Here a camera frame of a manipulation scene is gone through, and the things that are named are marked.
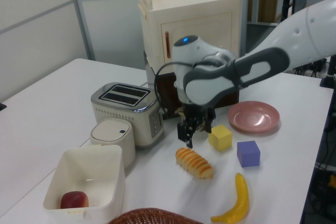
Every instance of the apple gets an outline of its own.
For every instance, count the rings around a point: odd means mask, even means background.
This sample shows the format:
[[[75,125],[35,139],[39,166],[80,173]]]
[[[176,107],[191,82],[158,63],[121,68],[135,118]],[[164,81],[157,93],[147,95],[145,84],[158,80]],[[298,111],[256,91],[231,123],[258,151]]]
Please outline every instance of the apple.
[[[89,199],[82,191],[70,191],[62,196],[61,209],[88,207]]]

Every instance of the toy banana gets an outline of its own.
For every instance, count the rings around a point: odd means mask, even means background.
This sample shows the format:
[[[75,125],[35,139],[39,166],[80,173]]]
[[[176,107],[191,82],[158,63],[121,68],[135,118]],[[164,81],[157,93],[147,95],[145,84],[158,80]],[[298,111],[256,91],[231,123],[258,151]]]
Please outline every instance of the toy banana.
[[[248,188],[242,174],[236,174],[237,201],[228,212],[220,216],[212,216],[211,221],[233,224],[242,220],[248,212],[249,198]]]

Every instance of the plate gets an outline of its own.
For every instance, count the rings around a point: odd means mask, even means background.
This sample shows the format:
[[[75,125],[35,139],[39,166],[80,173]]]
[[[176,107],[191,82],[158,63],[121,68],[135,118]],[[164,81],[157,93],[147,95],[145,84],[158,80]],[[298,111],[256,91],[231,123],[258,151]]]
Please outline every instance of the plate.
[[[279,112],[271,105],[257,101],[240,102],[228,111],[230,124],[247,132],[264,132],[275,127]]]

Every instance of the cabinet door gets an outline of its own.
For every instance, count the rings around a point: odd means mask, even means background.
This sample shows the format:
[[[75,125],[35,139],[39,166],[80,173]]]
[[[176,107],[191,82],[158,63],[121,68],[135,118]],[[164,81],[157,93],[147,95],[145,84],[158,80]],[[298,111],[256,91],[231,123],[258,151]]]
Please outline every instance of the cabinet door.
[[[232,13],[161,24],[161,32],[165,63],[172,61],[174,43],[188,35],[197,35],[213,46],[231,50]]]

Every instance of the toy bread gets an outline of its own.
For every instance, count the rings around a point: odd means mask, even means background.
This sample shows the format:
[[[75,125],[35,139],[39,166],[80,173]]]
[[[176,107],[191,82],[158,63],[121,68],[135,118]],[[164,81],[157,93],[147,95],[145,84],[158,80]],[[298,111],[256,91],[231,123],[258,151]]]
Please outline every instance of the toy bread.
[[[189,148],[176,151],[176,161],[197,178],[212,178],[214,170],[207,160]]]

